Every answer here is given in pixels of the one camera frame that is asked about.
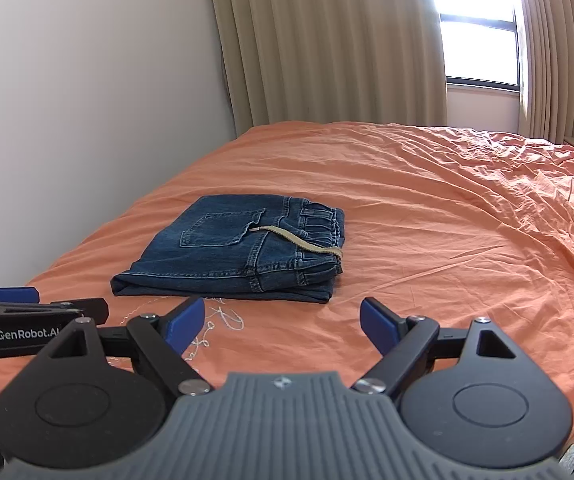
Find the jeans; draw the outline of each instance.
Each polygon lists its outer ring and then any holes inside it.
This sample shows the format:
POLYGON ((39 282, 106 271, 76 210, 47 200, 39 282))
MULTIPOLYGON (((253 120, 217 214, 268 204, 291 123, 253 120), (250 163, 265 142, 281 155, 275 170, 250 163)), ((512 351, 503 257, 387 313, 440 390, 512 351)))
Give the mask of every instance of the jeans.
POLYGON ((305 250, 275 226, 322 248, 345 241, 344 213, 306 198, 212 195, 158 233, 129 270, 111 281, 117 296, 192 296, 326 303, 342 272, 337 254, 305 250))

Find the white wall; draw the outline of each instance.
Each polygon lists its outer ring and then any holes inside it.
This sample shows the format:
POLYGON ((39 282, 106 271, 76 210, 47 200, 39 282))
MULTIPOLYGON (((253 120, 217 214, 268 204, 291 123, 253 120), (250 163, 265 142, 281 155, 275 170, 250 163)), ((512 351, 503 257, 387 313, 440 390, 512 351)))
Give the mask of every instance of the white wall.
POLYGON ((506 90, 448 85, 447 126, 490 132, 518 132, 520 94, 506 90))
POLYGON ((233 138, 211 0, 0 0, 0 285, 233 138))

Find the triangular cutout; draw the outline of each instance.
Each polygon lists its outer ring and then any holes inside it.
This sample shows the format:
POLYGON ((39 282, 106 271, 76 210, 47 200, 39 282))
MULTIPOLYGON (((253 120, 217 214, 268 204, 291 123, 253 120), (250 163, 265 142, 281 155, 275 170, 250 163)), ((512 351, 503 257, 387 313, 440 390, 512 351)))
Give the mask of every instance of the triangular cutout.
POLYGON ((52 358, 82 357, 87 355, 87 353, 85 333, 82 330, 75 330, 65 341, 61 342, 59 347, 52 353, 52 358))
POLYGON ((481 357, 498 357, 500 359, 515 359, 515 354, 505 346, 502 340, 491 330, 483 330, 478 338, 478 350, 481 357))

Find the beige curtain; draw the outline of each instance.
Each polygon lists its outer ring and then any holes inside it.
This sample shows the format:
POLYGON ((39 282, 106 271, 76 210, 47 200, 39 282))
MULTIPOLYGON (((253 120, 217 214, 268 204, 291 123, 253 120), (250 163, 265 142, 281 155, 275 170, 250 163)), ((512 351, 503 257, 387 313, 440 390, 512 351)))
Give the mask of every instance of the beige curtain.
POLYGON ((238 134, 284 120, 446 123, 433 0, 213 0, 238 134))
POLYGON ((574 0, 521 1, 518 131, 561 144, 574 137, 574 0))

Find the bed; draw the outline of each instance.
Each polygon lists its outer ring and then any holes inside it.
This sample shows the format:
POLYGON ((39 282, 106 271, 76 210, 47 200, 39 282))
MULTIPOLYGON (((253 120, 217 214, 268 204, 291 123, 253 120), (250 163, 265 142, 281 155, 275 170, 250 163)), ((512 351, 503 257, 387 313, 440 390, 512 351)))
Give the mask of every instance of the bed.
MULTIPOLYGON (((365 123, 253 128, 102 226, 36 277, 44 301, 103 296, 109 324, 181 299, 112 296, 110 278, 205 194, 304 196, 345 211, 343 270, 328 304, 206 300, 186 359, 213 384, 228 371, 338 370, 379 359, 358 309, 466 327, 491 316, 574 407, 574 149, 513 134, 365 123)), ((0 390, 26 358, 0 360, 0 390)), ((124 360, 113 364, 128 367, 124 360)))

